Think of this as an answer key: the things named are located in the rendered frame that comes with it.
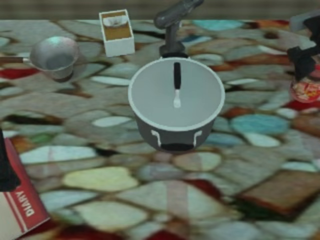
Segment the stone mosaic surface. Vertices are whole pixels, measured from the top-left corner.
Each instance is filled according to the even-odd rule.
[[[72,82],[0,67],[0,124],[52,220],[24,240],[318,240],[320,102],[293,101],[286,21],[185,21],[188,54],[221,77],[223,111],[196,151],[142,140],[127,85],[164,32],[133,21],[136,53],[106,58],[98,21],[1,21],[0,54],[53,35],[89,61]]]

